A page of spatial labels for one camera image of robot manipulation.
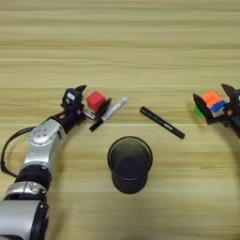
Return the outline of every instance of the cube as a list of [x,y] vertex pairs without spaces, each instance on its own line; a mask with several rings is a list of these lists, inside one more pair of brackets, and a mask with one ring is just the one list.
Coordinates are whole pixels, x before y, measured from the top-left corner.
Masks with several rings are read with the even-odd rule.
[[94,112],[96,113],[100,106],[102,105],[102,103],[106,100],[106,98],[101,95],[99,92],[93,92],[92,94],[90,94],[87,98],[87,106]]
[[194,112],[195,112],[195,114],[198,115],[201,119],[204,119],[204,118],[205,118],[205,116],[203,115],[203,113],[201,112],[201,110],[200,110],[197,106],[195,106]]
[[207,107],[211,109],[214,105],[222,101],[222,98],[215,92],[209,92],[202,96],[203,100],[206,102]]
[[224,108],[226,105],[226,102],[224,100],[221,100],[220,102],[213,105],[213,107],[210,109],[213,113],[218,112],[222,108]]

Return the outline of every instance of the black cup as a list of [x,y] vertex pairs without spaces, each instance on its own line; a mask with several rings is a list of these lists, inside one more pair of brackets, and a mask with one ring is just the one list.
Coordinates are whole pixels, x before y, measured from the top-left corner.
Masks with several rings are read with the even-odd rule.
[[142,190],[152,167],[153,154],[148,144],[137,137],[117,140],[108,153],[108,164],[115,187],[132,194]]

